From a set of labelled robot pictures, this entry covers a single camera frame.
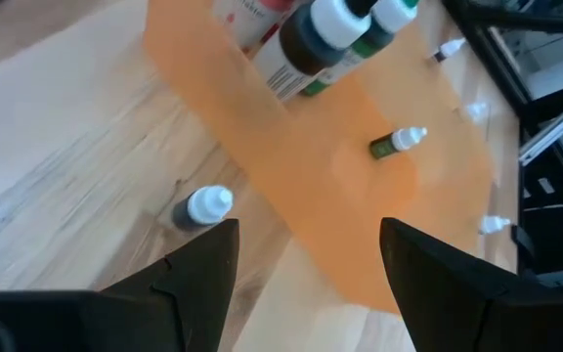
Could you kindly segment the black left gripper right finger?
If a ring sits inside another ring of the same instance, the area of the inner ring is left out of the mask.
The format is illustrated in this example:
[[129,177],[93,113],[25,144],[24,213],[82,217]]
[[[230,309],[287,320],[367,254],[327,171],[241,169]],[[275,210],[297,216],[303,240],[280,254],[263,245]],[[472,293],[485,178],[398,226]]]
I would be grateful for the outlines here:
[[563,292],[396,218],[380,252],[416,352],[563,352]]

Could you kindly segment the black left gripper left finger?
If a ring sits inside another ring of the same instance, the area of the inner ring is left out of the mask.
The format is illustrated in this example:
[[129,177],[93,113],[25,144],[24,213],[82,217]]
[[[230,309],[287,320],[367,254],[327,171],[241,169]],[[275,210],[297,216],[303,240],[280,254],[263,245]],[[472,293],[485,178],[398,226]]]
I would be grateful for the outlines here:
[[238,252],[227,219],[100,291],[0,291],[0,352],[217,352]]

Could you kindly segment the small black dropper bottle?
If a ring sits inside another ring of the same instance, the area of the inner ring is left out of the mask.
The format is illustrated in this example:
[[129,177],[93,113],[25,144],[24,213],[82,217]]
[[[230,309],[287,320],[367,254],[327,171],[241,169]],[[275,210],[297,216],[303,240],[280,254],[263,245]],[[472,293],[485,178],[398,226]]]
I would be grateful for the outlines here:
[[478,234],[481,236],[486,236],[496,232],[502,231],[505,227],[511,224],[511,220],[508,218],[487,215],[484,216],[480,222]]
[[234,194],[222,185],[201,187],[177,202],[171,212],[176,228],[194,231],[221,222],[234,205]]

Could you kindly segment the small green dropper bottle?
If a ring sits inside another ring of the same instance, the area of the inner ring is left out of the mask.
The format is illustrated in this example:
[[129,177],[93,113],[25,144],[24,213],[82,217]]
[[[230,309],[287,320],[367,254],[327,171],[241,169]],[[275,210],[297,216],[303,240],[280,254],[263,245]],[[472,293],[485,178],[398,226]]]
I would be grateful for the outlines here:
[[371,141],[368,150],[374,159],[405,152],[418,145],[427,135],[425,127],[408,127]]

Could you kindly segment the green food coloring bottle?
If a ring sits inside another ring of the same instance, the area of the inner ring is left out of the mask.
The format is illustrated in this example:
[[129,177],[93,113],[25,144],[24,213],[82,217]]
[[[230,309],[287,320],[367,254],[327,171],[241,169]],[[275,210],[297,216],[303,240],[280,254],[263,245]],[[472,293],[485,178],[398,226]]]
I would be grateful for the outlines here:
[[415,19],[418,1],[377,0],[370,10],[369,29],[347,49],[339,63],[324,69],[300,94],[320,94],[388,46],[396,33]]

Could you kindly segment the black food coloring bottle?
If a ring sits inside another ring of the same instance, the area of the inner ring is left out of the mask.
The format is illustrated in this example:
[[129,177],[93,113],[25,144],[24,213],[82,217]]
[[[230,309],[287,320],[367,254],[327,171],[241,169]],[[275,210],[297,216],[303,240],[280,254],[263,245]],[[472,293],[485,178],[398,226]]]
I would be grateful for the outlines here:
[[299,6],[252,63],[282,102],[338,64],[371,24],[377,0],[314,0]]

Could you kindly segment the pink food coloring bottle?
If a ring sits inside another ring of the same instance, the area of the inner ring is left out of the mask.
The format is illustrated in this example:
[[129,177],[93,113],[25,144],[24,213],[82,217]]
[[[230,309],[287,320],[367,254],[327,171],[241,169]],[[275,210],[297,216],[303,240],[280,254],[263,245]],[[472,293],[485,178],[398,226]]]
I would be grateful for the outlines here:
[[213,0],[212,15],[243,50],[250,50],[295,0]]

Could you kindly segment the silver aluminium extrusion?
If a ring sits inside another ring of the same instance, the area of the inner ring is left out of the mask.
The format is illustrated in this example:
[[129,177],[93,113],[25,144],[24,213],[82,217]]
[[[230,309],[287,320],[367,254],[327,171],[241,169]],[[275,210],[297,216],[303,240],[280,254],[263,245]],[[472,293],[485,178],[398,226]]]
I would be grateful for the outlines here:
[[519,162],[527,166],[542,152],[563,136],[563,112],[552,119],[540,132],[528,140],[519,150]]

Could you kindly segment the orange translucent plastic bin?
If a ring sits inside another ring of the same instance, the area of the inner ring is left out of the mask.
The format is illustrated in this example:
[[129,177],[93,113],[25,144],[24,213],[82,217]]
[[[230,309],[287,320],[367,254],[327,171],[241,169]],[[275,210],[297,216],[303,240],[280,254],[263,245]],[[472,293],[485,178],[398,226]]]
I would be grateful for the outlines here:
[[[312,98],[280,102],[204,0],[149,0],[144,44],[159,75],[206,124],[348,301],[396,312],[379,249],[394,217],[463,251],[478,248],[493,161],[414,22]],[[426,137],[374,159],[371,141]]]

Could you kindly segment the small purple dropper bottle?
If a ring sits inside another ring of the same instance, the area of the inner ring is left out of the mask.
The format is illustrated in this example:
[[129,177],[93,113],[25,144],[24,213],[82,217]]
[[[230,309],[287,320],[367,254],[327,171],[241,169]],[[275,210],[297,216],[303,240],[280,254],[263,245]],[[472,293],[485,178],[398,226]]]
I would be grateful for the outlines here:
[[430,59],[436,63],[441,63],[459,51],[466,42],[467,40],[463,37],[447,41],[437,47],[437,49],[430,55]]

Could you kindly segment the black metal table frame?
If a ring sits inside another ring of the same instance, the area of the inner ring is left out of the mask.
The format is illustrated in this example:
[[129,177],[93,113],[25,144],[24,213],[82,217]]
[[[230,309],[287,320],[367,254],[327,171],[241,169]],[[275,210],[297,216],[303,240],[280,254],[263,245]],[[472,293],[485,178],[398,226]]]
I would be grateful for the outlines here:
[[[441,1],[516,113],[523,147],[563,112],[563,0]],[[517,271],[563,288],[563,136],[519,162],[518,186]]]

